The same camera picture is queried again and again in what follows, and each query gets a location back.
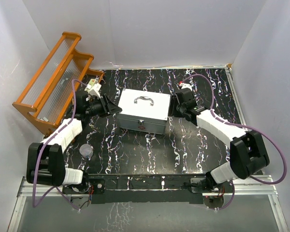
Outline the grey metal case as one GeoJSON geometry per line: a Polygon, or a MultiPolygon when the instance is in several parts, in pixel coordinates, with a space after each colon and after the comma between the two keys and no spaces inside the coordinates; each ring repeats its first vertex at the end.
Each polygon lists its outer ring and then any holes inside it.
{"type": "Polygon", "coordinates": [[[165,134],[171,95],[134,89],[123,89],[116,115],[123,129],[165,134]]]}

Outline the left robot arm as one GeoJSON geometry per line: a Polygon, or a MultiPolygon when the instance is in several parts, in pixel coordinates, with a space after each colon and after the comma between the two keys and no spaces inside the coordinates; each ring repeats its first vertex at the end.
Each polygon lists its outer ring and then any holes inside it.
{"type": "Polygon", "coordinates": [[[115,105],[105,94],[91,101],[88,92],[84,90],[74,92],[73,99],[73,108],[62,124],[48,138],[29,146],[27,182],[54,187],[73,185],[80,193],[89,190],[89,179],[83,177],[83,171],[66,167],[63,153],[82,132],[88,118],[117,114],[122,108],[115,105]]]}

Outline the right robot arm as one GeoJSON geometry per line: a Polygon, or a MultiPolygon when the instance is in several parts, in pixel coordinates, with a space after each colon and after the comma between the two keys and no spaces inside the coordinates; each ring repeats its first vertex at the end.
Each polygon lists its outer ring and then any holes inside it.
{"type": "Polygon", "coordinates": [[[270,160],[262,135],[255,131],[232,126],[205,106],[198,105],[192,91],[182,88],[171,96],[169,115],[185,118],[221,140],[230,151],[230,160],[205,175],[205,179],[191,187],[212,192],[222,188],[228,180],[246,179],[269,165],[270,160]]]}

